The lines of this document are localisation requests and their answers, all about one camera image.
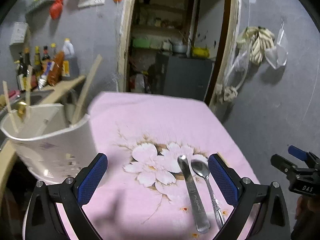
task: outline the spoon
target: spoon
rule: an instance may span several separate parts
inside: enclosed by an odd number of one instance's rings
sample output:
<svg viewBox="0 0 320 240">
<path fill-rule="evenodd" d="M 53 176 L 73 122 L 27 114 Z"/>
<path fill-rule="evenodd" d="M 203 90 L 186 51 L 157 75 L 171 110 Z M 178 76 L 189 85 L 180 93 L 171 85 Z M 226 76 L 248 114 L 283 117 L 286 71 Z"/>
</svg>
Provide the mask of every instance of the spoon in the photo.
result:
<svg viewBox="0 0 320 240">
<path fill-rule="evenodd" d="M 219 227 L 219 229 L 221 229 L 225 223 L 225 219 L 222 215 L 218 200 L 216 199 L 216 197 L 213 193 L 212 187 L 210 185 L 210 182 L 209 182 L 209 174 L 210 174 L 209 167 L 204 162 L 198 161 L 198 160 L 191 160 L 191 167 L 196 174 L 198 174 L 200 177 L 204 178 L 204 180 L 207 184 L 207 187 L 208 187 L 208 190 L 210 193 L 212 206 L 214 209 L 214 215 L 216 217 L 218 227 Z"/>
<path fill-rule="evenodd" d="M 177 159 L 177 162 L 180 166 L 180 169 L 184 176 L 184 180 L 187 185 L 191 207 L 192 207 L 192 214 L 196 222 L 197 230 L 199 233 L 205 234 L 209 231 L 210 223 L 205 213 L 204 207 L 202 205 L 196 184 L 192 178 L 188 159 L 185 155 L 180 155 Z"/>
</svg>

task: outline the table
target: table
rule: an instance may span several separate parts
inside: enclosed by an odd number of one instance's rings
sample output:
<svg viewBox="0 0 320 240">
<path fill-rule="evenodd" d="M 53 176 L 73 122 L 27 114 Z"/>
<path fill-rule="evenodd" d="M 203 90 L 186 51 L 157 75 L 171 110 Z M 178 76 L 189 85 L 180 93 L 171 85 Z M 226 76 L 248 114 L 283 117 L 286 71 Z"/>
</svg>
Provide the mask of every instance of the table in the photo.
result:
<svg viewBox="0 0 320 240">
<path fill-rule="evenodd" d="M 259 183 L 249 163 L 210 109 L 200 101 L 133 93 L 103 92 L 89 113 L 98 152 L 108 157 L 104 183 L 83 206 L 103 239 L 205 239 L 218 232 L 205 181 L 194 176 L 210 221 L 197 232 L 177 156 L 206 161 L 219 152 L 240 177 Z M 210 183 L 226 217 L 233 210 L 212 176 Z M 77 239 L 62 204 L 61 219 Z M 252 211 L 239 239 L 245 239 Z"/>
</svg>

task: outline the snack package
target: snack package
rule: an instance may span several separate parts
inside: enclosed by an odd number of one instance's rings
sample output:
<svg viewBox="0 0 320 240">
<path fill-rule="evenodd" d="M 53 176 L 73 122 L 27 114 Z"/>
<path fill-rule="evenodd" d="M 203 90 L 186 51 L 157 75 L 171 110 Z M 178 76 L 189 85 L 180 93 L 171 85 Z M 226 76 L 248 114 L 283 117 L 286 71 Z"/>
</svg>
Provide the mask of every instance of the snack package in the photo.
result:
<svg viewBox="0 0 320 240">
<path fill-rule="evenodd" d="M 62 64 L 64 59 L 64 52 L 60 51 L 55 57 L 54 57 L 54 66 L 52 70 L 50 70 L 48 75 L 48 84 L 50 86 L 55 86 L 60 80 L 62 75 Z"/>
<path fill-rule="evenodd" d="M 62 5 L 63 5 L 63 0 L 55 0 L 54 4 L 51 5 L 49 9 L 49 13 L 52 20 L 59 18 L 62 12 L 62 7 L 63 7 Z"/>
</svg>

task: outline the flower pattern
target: flower pattern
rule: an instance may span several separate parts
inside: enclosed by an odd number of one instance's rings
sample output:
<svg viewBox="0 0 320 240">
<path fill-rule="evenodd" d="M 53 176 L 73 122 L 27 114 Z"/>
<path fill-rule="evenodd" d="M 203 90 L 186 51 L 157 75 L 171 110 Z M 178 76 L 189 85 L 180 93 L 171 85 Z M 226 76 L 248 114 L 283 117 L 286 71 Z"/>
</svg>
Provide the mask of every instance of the flower pattern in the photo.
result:
<svg viewBox="0 0 320 240">
<path fill-rule="evenodd" d="M 194 176 L 195 172 L 191 169 L 191 160 L 200 160 L 207 163 L 207 158 L 201 154 L 194 154 L 194 149 L 188 145 L 179 146 L 177 143 L 167 144 L 167 149 L 162 149 L 161 154 L 164 156 L 166 162 L 166 168 L 170 172 L 181 172 L 180 166 L 177 162 L 177 158 L 180 155 L 185 155 L 189 162 L 191 175 Z"/>
<path fill-rule="evenodd" d="M 132 157 L 136 161 L 125 165 L 124 171 L 138 173 L 137 180 L 143 186 L 150 187 L 156 182 L 164 185 L 176 182 L 176 178 L 165 167 L 165 157 L 158 155 L 154 144 L 143 143 L 135 147 Z"/>
</svg>

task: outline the cooking pot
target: cooking pot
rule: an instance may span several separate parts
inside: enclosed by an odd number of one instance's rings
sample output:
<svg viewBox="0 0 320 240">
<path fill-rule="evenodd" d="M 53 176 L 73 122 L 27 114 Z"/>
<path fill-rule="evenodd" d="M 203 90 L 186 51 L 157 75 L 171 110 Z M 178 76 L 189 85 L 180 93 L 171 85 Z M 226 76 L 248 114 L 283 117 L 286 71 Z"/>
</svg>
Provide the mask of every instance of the cooking pot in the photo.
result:
<svg viewBox="0 0 320 240">
<path fill-rule="evenodd" d="M 172 42 L 170 41 L 172 45 L 172 52 L 173 53 L 181 53 L 186 54 L 188 50 L 188 46 L 186 44 L 183 44 L 182 41 L 179 42 Z"/>
</svg>

